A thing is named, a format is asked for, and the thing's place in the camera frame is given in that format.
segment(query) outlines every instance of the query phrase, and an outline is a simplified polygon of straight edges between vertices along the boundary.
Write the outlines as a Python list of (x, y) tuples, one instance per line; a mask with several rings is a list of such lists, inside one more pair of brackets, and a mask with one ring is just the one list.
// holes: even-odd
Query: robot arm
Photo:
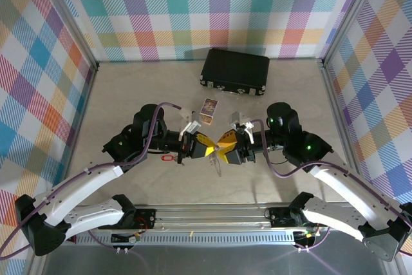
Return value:
[[(401, 205), (353, 173), (322, 138), (302, 130), (296, 111), (288, 104), (272, 104), (267, 115), (269, 129), (254, 132), (253, 140), (247, 132), (250, 124), (236, 122), (235, 129), (219, 140), (219, 147), (224, 147), (219, 156), (226, 163), (242, 164), (255, 162), (257, 153), (267, 157), (269, 151), (283, 150), (291, 164), (303, 166), (304, 171), (332, 187), (356, 208), (356, 212), (349, 213), (344, 207), (301, 193), (290, 204), (290, 216), (296, 224), (320, 223), (346, 232), (383, 260), (391, 261), (412, 231), (412, 204)], [(288, 177), (295, 171), (298, 170), (287, 175), (274, 172)]]
[(155, 104), (142, 107), (134, 116), (133, 123), (104, 145), (101, 157), (90, 162), (90, 166), (81, 174), (34, 198), (25, 194), (15, 201), (19, 224), (44, 204), (22, 224), (23, 233), (37, 256), (48, 254), (64, 240), (83, 231), (110, 225), (122, 229), (136, 227), (136, 209), (122, 194), (89, 207), (79, 207), (78, 204), (145, 160), (147, 154), (142, 153), (147, 143), (148, 148), (157, 153), (177, 153), (179, 164), (186, 157), (200, 158), (214, 151), (214, 143), (197, 132), (200, 122), (194, 117), (195, 114), (184, 109), (180, 110), (183, 117), (180, 131), (170, 131), (164, 122), (164, 111), (160, 108), (149, 141), (149, 128), (156, 108)]

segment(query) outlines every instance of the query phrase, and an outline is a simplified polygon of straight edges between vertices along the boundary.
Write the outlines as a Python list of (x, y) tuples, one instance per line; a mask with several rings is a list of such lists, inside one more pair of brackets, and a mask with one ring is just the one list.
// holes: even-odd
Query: small box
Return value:
[(268, 57), (225, 50), (209, 50), (200, 84), (231, 93), (262, 96), (266, 90)]
[(206, 125), (212, 124), (214, 110), (218, 105), (218, 101), (212, 99), (206, 99), (203, 103), (203, 107), (200, 111), (200, 118)]

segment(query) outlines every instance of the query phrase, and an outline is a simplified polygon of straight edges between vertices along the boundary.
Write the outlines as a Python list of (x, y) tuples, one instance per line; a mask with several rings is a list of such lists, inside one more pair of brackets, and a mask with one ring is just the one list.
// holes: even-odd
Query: black suitcase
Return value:
[(231, 93), (262, 96), (266, 90), (269, 58), (225, 50), (209, 50), (200, 84)]

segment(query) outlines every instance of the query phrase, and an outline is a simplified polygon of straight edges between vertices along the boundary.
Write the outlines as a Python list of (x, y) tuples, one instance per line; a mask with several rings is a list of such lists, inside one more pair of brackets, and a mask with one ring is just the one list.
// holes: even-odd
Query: black briefcase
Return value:
[(200, 84), (231, 93), (262, 96), (266, 90), (268, 57), (225, 50), (209, 50)]

